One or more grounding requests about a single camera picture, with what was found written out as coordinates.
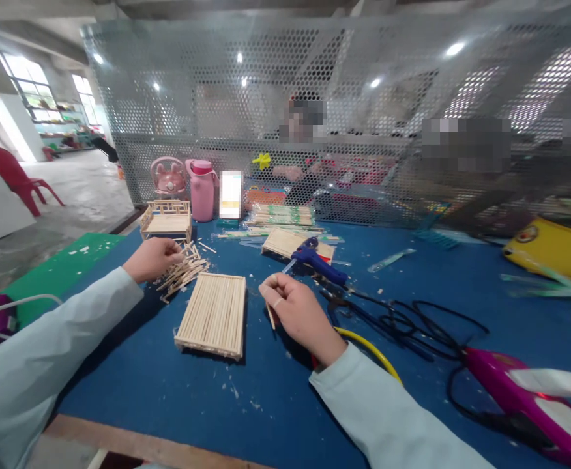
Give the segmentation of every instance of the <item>blue table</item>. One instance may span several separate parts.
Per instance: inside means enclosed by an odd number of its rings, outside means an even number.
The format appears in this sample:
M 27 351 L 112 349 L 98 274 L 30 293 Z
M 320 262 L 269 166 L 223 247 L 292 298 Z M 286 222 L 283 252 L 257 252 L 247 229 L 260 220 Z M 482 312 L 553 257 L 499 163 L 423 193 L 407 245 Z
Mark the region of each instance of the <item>blue table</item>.
M 441 251 L 415 240 L 406 230 L 326 226 L 332 235 L 346 239 L 335 258 L 352 262 L 352 267 L 342 269 L 352 277 L 355 288 L 382 299 L 427 300 L 455 309 L 490 328 L 491 335 L 473 341 L 474 347 L 516 356 L 532 367 L 571 371 L 571 303 L 509 297 L 508 284 L 499 274 L 526 272 L 504 260 L 498 248 L 462 244 Z M 240 246 L 236 240 L 212 238 L 217 231 L 215 223 L 199 224 L 195 229 L 196 236 L 218 251 L 201 253 L 212 263 L 211 272 L 247 278 L 244 359 L 235 363 L 179 352 L 173 329 L 181 322 L 192 289 L 165 305 L 149 285 L 145 299 L 84 363 L 59 412 L 279 468 L 365 467 L 364 457 L 307 381 L 309 354 L 271 330 L 257 288 L 284 263 L 262 256 L 258 249 Z M 136 230 L 65 298 L 121 265 L 140 242 Z M 369 265 L 408 247 L 417 252 L 377 274 L 366 271 Z M 304 281 L 317 292 L 309 278 Z M 318 298 L 325 307 L 326 301 L 319 294 Z M 370 313 L 383 312 L 368 302 L 360 305 Z M 443 313 L 426 312 L 460 341 L 475 333 L 473 327 Z M 427 363 L 356 318 L 341 318 L 341 322 L 379 347 L 411 395 L 495 466 L 559 467 L 457 413 L 445 393 L 455 363 L 442 359 Z M 496 411 L 495 403 L 480 391 L 468 374 L 456 380 L 459 402 Z

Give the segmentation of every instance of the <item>ceiling light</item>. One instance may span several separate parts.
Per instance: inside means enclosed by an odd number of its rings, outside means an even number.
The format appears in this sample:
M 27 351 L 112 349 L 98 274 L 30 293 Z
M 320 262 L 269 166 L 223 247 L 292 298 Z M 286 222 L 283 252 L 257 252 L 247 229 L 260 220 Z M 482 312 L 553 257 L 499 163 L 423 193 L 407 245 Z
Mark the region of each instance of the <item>ceiling light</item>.
M 447 49 L 447 55 L 449 57 L 452 57 L 453 55 L 459 54 L 459 52 L 463 49 L 463 47 L 465 45 L 466 45 L 465 42 L 456 42 L 455 44 L 453 44 L 451 47 L 449 47 Z

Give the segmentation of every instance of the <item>yellow bucket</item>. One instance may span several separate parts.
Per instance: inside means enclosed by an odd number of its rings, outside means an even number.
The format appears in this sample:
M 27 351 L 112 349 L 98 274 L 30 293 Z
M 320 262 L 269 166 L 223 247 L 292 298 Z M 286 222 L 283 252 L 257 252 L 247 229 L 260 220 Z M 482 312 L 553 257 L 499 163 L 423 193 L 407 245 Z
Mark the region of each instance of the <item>yellow bucket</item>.
M 503 255 L 530 272 L 542 274 L 526 257 L 571 279 L 571 216 L 543 214 L 522 229 Z

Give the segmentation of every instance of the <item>yellow cable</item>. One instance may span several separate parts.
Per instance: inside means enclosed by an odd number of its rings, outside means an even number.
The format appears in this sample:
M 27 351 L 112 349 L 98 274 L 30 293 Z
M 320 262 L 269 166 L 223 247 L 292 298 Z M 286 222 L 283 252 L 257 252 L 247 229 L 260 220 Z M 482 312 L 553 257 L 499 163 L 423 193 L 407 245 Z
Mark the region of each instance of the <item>yellow cable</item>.
M 377 360 L 379 360 L 381 362 L 381 364 L 388 371 L 388 373 L 390 373 L 394 378 L 396 378 L 396 380 L 401 384 L 401 386 L 405 386 L 403 384 L 403 382 L 401 381 L 401 378 L 398 376 L 398 373 L 396 372 L 396 370 L 392 366 L 392 364 L 388 361 L 387 358 L 385 358 L 384 354 L 379 352 L 379 349 L 377 347 L 372 345 L 370 342 L 368 342 L 361 335 L 357 335 L 355 332 L 351 332 L 349 330 L 342 329 L 342 328 L 336 328 L 336 331 L 338 331 L 339 334 L 342 334 L 342 335 L 348 337 L 349 339 L 353 339 L 353 340 L 358 341 L 361 345 L 363 345 L 368 350 L 370 350 L 372 352 L 372 354 L 375 357 L 377 357 Z

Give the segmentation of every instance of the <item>metal mesh partition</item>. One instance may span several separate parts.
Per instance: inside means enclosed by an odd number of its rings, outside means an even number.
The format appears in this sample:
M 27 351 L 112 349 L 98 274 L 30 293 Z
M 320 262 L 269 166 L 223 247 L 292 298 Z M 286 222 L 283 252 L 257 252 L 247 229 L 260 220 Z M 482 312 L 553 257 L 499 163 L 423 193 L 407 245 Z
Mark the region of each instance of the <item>metal mesh partition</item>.
M 531 210 L 571 192 L 571 6 L 82 34 L 134 204 L 154 199 L 161 156 L 243 170 L 247 188 L 357 223 L 414 225 L 431 203 L 501 188 Z

